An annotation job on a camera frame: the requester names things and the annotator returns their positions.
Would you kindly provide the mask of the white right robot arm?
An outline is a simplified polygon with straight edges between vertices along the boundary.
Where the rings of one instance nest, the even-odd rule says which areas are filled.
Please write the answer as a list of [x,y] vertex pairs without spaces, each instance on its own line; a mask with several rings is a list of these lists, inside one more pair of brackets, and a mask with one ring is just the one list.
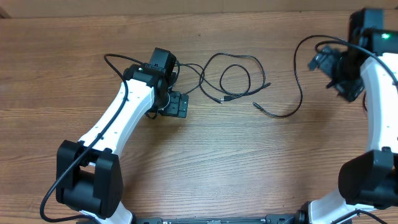
[[326,37],[310,70],[330,78],[346,101],[364,95],[368,143],[340,169],[337,188],[307,202],[286,223],[351,223],[354,216],[397,206],[397,32],[384,28],[382,9],[350,15],[348,40]]

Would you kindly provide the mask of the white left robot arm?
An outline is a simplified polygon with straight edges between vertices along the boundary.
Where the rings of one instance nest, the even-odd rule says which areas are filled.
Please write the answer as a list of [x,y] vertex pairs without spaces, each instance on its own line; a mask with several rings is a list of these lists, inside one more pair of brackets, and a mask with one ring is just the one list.
[[50,189],[58,203],[79,212],[79,222],[134,223],[122,203],[124,184],[119,158],[139,120],[158,115],[185,118],[188,95],[172,89],[177,58],[155,48],[147,63],[133,60],[119,72],[118,95],[99,121],[77,141],[57,151],[57,179]]

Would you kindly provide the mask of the black USB cable silver plug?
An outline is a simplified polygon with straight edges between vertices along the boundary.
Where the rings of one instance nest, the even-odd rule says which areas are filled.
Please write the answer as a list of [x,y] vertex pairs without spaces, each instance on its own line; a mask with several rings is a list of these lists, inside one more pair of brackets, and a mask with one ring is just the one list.
[[271,118],[278,118],[278,119],[288,118],[288,117],[292,116],[293,114],[295,114],[300,109],[300,107],[302,105],[302,101],[303,101],[303,90],[302,90],[302,87],[301,87],[301,84],[300,84],[300,81],[299,81],[299,77],[298,77],[298,73],[297,73],[297,52],[298,52],[300,46],[304,42],[306,42],[306,41],[308,41],[310,39],[314,39],[314,38],[327,38],[327,39],[331,39],[331,40],[337,40],[337,41],[340,41],[340,42],[345,42],[344,39],[341,39],[341,38],[338,38],[338,37],[333,37],[333,36],[330,36],[330,35],[317,34],[317,35],[310,35],[310,36],[302,39],[297,44],[297,46],[295,48],[295,51],[294,51],[294,56],[293,56],[294,76],[295,76],[295,80],[296,80],[296,83],[297,83],[297,86],[298,86],[298,90],[299,90],[299,93],[300,93],[300,101],[299,101],[297,107],[292,112],[289,112],[287,114],[274,114],[274,113],[271,113],[271,112],[267,111],[265,108],[263,108],[261,105],[259,105],[258,103],[253,102],[252,104],[253,104],[253,106],[255,108],[257,108],[259,111],[262,111],[264,114],[266,114],[267,116],[270,116]]

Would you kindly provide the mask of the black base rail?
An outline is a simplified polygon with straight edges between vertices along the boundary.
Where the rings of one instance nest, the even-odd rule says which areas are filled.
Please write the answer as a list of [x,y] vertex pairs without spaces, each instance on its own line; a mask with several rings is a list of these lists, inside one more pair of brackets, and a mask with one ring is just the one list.
[[288,224],[294,223],[294,214],[268,214],[264,217],[238,218],[133,218],[132,224]]

